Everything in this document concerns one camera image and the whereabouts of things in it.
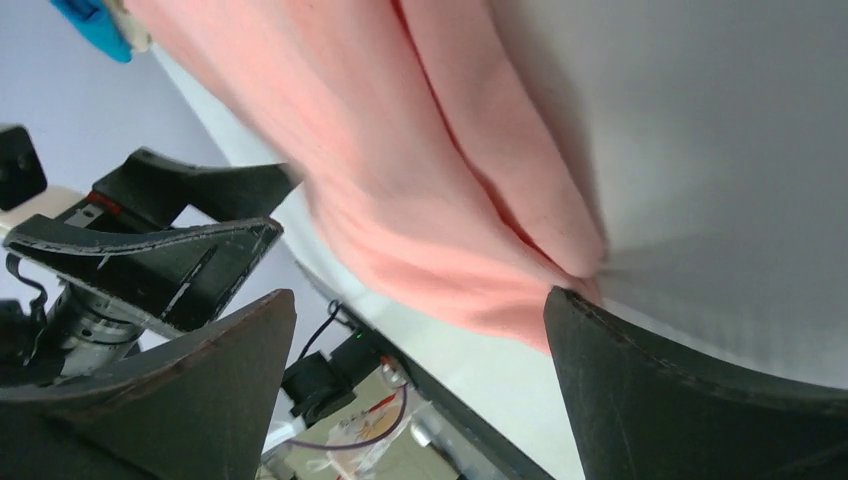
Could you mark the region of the salmon pink t shirt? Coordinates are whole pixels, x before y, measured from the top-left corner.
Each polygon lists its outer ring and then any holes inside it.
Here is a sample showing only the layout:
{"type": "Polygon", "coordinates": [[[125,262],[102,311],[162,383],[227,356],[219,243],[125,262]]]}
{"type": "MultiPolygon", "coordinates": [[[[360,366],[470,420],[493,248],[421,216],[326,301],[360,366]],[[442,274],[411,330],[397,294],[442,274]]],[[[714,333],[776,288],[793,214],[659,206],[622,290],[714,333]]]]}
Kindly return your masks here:
{"type": "Polygon", "coordinates": [[[169,53],[304,179],[369,288],[547,351],[555,287],[605,253],[586,190],[484,1],[130,1],[169,53]]]}

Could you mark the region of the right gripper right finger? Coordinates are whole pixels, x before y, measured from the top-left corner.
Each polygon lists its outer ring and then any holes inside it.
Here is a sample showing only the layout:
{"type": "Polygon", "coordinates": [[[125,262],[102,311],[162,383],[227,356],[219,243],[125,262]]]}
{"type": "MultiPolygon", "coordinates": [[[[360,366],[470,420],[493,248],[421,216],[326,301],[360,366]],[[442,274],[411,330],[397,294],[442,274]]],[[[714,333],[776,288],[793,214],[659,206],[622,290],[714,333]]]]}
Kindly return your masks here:
{"type": "Polygon", "coordinates": [[[544,321],[589,479],[843,479],[847,394],[743,368],[553,288],[544,321]]]}

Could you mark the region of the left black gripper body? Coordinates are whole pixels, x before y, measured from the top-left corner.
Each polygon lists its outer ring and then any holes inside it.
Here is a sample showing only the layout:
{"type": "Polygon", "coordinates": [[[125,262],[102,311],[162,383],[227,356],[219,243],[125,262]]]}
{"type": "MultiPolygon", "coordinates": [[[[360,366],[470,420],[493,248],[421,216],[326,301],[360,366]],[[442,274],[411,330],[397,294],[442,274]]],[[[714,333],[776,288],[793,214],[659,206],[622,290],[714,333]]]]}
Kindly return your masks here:
{"type": "MultiPolygon", "coordinates": [[[[48,188],[22,204],[1,212],[1,232],[7,234],[41,214],[75,227],[110,233],[149,233],[172,227],[152,223],[141,213],[91,191],[48,188]]],[[[38,281],[20,272],[22,254],[5,257],[7,272],[37,291],[30,312],[14,299],[1,301],[1,385],[15,387],[50,383],[57,378],[90,373],[141,352],[144,329],[107,300],[62,279],[63,291],[47,305],[48,293],[38,281]]]]}

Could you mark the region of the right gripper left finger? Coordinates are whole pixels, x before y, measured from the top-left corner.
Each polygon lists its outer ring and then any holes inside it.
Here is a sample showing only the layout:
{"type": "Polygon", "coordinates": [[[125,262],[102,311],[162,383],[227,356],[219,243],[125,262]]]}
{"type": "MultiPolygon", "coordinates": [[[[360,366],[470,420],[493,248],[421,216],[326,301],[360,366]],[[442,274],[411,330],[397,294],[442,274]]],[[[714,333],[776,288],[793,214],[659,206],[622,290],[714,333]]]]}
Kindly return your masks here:
{"type": "Polygon", "coordinates": [[[278,289],[86,376],[1,392],[5,479],[251,479],[296,323],[278,289]]]}

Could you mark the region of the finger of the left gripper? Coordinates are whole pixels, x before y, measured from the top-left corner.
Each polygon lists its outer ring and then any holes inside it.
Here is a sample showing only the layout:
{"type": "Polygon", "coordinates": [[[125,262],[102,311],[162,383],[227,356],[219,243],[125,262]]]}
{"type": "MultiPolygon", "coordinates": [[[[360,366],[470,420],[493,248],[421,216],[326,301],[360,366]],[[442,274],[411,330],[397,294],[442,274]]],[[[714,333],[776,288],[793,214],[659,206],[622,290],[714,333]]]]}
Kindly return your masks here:
{"type": "Polygon", "coordinates": [[[217,222],[268,217],[297,185],[278,164],[201,167],[140,148],[93,184],[92,198],[114,215],[164,228],[187,206],[217,222]]]}
{"type": "Polygon", "coordinates": [[[12,253],[117,302],[154,332],[192,332],[228,306],[283,233],[270,218],[118,234],[42,215],[11,230],[12,253]]]}

